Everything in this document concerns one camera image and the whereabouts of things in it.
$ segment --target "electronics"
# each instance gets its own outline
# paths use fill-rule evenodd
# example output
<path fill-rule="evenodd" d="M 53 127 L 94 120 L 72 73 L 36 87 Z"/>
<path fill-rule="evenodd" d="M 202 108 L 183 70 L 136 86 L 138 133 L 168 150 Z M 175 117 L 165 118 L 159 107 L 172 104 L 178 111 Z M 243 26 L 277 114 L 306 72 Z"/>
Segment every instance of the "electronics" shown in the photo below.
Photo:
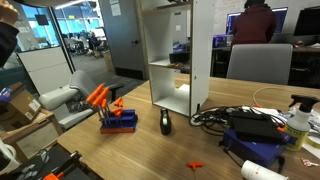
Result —
<path fill-rule="evenodd" d="M 46 15 L 36 14 L 34 16 L 36 17 L 36 20 L 37 20 L 39 26 L 49 25 L 49 22 L 48 22 L 48 19 L 47 19 Z"/>
<path fill-rule="evenodd" d="M 170 63 L 187 63 L 190 60 L 190 52 L 175 52 L 169 54 Z"/>
<path fill-rule="evenodd" d="M 281 33 L 288 8 L 273 8 L 271 10 L 276 14 L 277 18 L 275 33 Z M 240 14 L 241 13 L 230 13 L 227 15 L 226 34 L 232 34 L 235 20 Z"/>
<path fill-rule="evenodd" d="M 290 136 L 280 133 L 283 139 L 288 141 Z M 285 145 L 242 141 L 231 128 L 225 131 L 222 143 L 242 160 L 249 160 L 266 168 L 271 167 L 285 149 Z"/>
<path fill-rule="evenodd" d="M 104 33 L 104 28 L 103 27 L 99 27 L 99 28 L 93 29 L 92 31 L 94 32 L 96 37 L 106 37 L 106 34 Z"/>
<path fill-rule="evenodd" d="M 320 8 L 307 8 L 300 11 L 294 36 L 320 35 Z"/>

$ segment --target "office chair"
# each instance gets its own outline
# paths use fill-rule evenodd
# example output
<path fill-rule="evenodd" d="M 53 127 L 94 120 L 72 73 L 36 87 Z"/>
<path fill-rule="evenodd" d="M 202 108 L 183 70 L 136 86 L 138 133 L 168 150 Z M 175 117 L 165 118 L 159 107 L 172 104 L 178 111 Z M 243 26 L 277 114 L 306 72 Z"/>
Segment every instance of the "office chair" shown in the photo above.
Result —
<path fill-rule="evenodd" d="M 227 78 L 287 85 L 291 56 L 291 44 L 234 45 Z"/>
<path fill-rule="evenodd" d="M 96 58 L 103 57 L 102 51 L 106 50 L 106 48 L 104 46 L 100 46 L 100 45 L 95 44 L 91 38 L 89 38 L 89 47 L 92 48 L 92 51 L 93 51 L 94 56 Z"/>
<path fill-rule="evenodd" d="M 97 111 L 85 103 L 85 99 L 97 86 L 87 73 L 77 70 L 72 74 L 68 85 L 41 95 L 39 102 L 45 109 L 52 111 L 61 127 L 67 130 Z M 111 101 L 115 101 L 116 91 L 123 86 L 122 83 L 108 86 L 112 93 Z"/>

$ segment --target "spray bottle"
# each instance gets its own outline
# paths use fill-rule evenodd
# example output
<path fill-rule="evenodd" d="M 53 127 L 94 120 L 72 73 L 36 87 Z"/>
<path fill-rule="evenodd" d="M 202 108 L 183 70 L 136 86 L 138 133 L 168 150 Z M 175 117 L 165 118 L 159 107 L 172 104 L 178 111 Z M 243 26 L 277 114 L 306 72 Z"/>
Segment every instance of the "spray bottle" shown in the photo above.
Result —
<path fill-rule="evenodd" d="M 308 122 L 311 115 L 311 110 L 314 104 L 320 102 L 320 99 L 310 96 L 291 95 L 293 102 L 289 107 L 294 106 L 300 102 L 300 107 L 297 109 L 296 114 L 288 119 L 284 132 L 291 135 L 286 148 L 291 151 L 299 151 L 305 138 L 310 130 Z"/>

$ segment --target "cardboard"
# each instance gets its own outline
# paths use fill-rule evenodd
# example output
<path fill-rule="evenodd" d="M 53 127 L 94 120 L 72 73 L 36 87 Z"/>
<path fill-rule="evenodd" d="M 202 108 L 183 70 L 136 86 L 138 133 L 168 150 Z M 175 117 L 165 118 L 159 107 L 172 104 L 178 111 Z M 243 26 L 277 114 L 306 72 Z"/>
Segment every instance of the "cardboard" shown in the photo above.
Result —
<path fill-rule="evenodd" d="M 0 131 L 12 131 L 30 124 L 41 109 L 40 103 L 22 83 L 8 87 L 12 90 L 10 101 L 0 101 Z"/>

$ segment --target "monitor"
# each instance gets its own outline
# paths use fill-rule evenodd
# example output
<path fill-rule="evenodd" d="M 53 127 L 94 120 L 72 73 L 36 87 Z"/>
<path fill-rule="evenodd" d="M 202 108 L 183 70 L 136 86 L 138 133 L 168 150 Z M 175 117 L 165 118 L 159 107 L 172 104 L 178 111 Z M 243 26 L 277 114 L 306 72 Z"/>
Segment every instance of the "monitor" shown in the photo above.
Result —
<path fill-rule="evenodd" d="M 103 27 L 98 27 L 96 29 L 92 30 L 96 37 L 106 37 L 106 34 L 104 33 L 104 28 Z"/>
<path fill-rule="evenodd" d="M 287 15 L 288 8 L 274 8 L 271 9 L 275 14 L 276 14 L 276 29 L 275 33 L 281 33 L 283 24 Z M 236 18 L 240 15 L 241 13 L 230 13 L 227 15 L 227 26 L 226 26 L 226 34 L 232 34 L 233 26 L 235 23 Z"/>
<path fill-rule="evenodd" d="M 320 35 L 320 8 L 300 11 L 294 36 Z"/>

